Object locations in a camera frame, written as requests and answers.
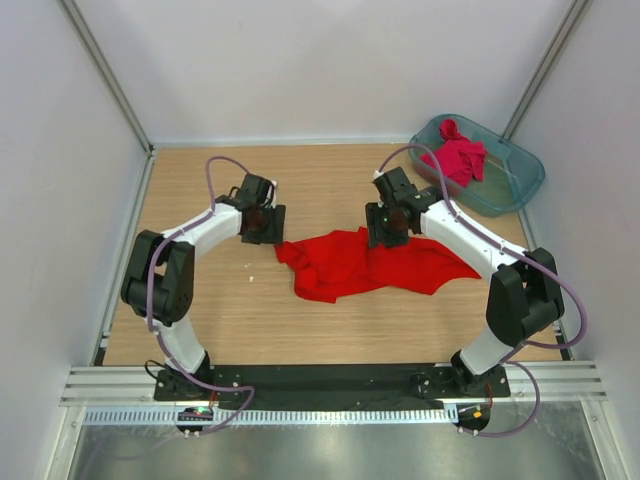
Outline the red t shirt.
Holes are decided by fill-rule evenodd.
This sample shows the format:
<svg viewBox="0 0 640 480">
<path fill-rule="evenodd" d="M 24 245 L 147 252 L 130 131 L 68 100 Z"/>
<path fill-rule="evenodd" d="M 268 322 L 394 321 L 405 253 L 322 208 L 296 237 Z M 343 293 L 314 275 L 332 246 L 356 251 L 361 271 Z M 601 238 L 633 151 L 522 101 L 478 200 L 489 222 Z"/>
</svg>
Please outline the red t shirt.
<svg viewBox="0 0 640 480">
<path fill-rule="evenodd" d="M 452 280 L 480 277 L 434 240 L 412 237 L 403 246 L 371 248 L 364 227 L 284 242 L 274 249 L 278 261 L 294 272 L 295 294 L 316 302 L 334 303 L 384 287 L 433 295 Z"/>
</svg>

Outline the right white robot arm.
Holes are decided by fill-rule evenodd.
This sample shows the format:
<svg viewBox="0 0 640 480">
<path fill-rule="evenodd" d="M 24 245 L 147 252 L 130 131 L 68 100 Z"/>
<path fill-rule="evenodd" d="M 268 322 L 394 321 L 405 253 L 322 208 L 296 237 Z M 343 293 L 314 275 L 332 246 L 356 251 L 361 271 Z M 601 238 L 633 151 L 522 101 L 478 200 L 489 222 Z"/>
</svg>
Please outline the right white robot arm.
<svg viewBox="0 0 640 480">
<path fill-rule="evenodd" d="M 502 360 L 564 314 L 558 283 L 527 263 L 532 260 L 555 274 L 553 255 L 504 240 L 446 201 L 438 188 L 417 189 L 400 167 L 375 172 L 373 185 L 379 200 L 365 205 L 371 249 L 405 246 L 410 233 L 423 235 L 488 282 L 486 327 L 453 355 L 450 372 L 459 394 L 483 391 Z"/>
</svg>

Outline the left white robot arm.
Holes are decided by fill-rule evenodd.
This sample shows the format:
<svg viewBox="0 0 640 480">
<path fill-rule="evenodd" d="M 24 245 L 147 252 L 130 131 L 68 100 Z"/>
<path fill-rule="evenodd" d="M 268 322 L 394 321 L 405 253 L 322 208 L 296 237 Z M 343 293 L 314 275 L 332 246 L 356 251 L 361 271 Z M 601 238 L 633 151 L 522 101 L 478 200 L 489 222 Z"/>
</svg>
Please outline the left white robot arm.
<svg viewBox="0 0 640 480">
<path fill-rule="evenodd" d="M 209 355 L 196 337 L 190 310 L 196 263 L 224 241 L 283 243 L 286 207 L 276 202 L 277 182 L 247 173 L 240 186 L 214 199 L 179 226 L 135 238 L 121 286 L 121 300 L 156 336 L 177 388 L 191 400 L 212 386 Z"/>
</svg>

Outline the magenta t shirt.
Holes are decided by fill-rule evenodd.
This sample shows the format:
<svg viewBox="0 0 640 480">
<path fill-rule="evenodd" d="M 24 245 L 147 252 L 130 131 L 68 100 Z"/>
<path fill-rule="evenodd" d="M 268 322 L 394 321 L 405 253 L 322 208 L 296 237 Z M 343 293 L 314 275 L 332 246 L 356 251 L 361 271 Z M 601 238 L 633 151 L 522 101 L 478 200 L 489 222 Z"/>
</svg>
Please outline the magenta t shirt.
<svg viewBox="0 0 640 480">
<path fill-rule="evenodd" d="M 462 135 L 455 120 L 446 118 L 438 127 L 442 144 L 432 148 L 443 175 L 461 187 L 483 182 L 488 156 L 484 144 Z"/>
</svg>

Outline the teal plastic bin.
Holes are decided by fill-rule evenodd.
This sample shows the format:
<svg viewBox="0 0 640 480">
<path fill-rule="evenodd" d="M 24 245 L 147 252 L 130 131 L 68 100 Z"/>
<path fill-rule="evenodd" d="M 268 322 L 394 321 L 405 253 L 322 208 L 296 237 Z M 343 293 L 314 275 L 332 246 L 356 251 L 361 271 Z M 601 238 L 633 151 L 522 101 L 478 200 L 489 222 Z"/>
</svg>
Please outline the teal plastic bin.
<svg viewBox="0 0 640 480">
<path fill-rule="evenodd" d="M 415 172 L 437 185 L 438 162 L 450 197 L 483 216 L 522 209 L 545 179 L 535 155 L 461 115 L 434 117 L 410 142 L 432 151 L 409 151 Z"/>
</svg>

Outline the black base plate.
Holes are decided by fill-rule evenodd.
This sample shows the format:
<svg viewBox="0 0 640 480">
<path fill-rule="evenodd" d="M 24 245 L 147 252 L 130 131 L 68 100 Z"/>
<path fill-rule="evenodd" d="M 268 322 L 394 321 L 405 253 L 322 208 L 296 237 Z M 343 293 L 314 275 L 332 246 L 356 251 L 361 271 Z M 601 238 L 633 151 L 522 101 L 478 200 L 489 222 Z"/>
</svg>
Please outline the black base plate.
<svg viewBox="0 0 640 480">
<path fill-rule="evenodd" d="M 464 378 L 448 364 L 219 365 L 205 379 L 255 389 L 250 410 L 402 411 L 435 409 L 444 399 L 510 396 L 505 369 Z"/>
</svg>

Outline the aluminium front rail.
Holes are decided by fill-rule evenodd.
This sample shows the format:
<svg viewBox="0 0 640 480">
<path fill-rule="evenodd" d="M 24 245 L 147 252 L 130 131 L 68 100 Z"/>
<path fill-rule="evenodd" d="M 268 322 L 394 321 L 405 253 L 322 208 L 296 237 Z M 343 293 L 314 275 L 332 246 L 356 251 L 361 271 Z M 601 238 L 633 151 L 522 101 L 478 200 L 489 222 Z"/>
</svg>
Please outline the aluminium front rail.
<svg viewBox="0 0 640 480">
<path fill-rule="evenodd" d="M 408 410 L 437 402 L 472 400 L 601 400 L 605 388 L 594 364 L 584 361 L 506 366 L 464 386 L 447 364 L 218 366 L 217 399 L 234 409 L 239 388 L 254 388 L 254 410 Z M 159 367 L 87 367 L 69 374 L 64 405 L 206 402 L 211 393 Z"/>
</svg>

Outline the right aluminium corner post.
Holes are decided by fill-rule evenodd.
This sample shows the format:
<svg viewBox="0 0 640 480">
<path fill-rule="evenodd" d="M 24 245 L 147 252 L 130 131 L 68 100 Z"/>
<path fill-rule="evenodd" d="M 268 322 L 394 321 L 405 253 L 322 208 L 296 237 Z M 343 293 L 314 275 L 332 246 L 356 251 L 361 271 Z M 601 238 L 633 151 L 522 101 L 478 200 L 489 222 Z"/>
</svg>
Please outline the right aluminium corner post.
<svg viewBox="0 0 640 480">
<path fill-rule="evenodd" d="M 551 76 L 573 34 L 579 27 L 593 2 L 591 0 L 573 0 L 554 32 L 532 77 L 522 93 L 502 137 L 511 140 L 521 126 L 536 97 Z"/>
</svg>

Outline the aluminium corner post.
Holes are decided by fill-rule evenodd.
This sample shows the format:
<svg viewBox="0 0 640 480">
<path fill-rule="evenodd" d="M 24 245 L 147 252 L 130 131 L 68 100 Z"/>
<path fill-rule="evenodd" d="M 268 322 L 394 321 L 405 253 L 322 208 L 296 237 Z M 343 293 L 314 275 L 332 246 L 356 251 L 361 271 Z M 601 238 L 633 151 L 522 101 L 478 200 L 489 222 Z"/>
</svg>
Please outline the aluminium corner post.
<svg viewBox="0 0 640 480">
<path fill-rule="evenodd" d="M 129 99 L 122 89 L 120 82 L 116 78 L 108 59 L 103 53 L 99 42 L 94 36 L 91 27 L 81 12 L 77 2 L 74 0 L 58 0 L 57 4 L 68 19 L 71 28 L 79 39 L 80 44 L 89 56 L 108 93 L 121 112 L 137 142 L 142 147 L 142 150 L 147 156 L 152 155 L 154 152 L 154 146 L 149 140 L 138 116 L 134 112 Z"/>
<path fill-rule="evenodd" d="M 579 27 L 593 2 L 591 0 L 573 0 L 554 32 L 532 77 L 522 93 L 502 137 L 511 140 L 521 126 L 536 97 L 551 76 L 573 34 Z"/>
</svg>

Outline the left aluminium corner post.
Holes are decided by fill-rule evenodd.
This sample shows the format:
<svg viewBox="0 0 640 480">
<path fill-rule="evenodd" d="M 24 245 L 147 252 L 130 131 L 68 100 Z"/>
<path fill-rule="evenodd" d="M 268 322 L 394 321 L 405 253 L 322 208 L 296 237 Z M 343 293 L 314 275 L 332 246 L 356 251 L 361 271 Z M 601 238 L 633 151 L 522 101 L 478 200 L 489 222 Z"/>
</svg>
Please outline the left aluminium corner post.
<svg viewBox="0 0 640 480">
<path fill-rule="evenodd" d="M 94 36 L 91 27 L 81 12 L 77 2 L 74 0 L 58 0 L 57 4 L 68 19 L 71 28 L 79 39 L 80 44 L 89 56 L 108 93 L 121 112 L 137 142 L 142 147 L 142 150 L 147 156 L 152 155 L 154 152 L 154 146 L 149 140 L 138 116 L 134 112 L 129 99 L 122 89 L 120 82 L 116 78 L 108 59 L 103 53 L 99 42 Z"/>
</svg>

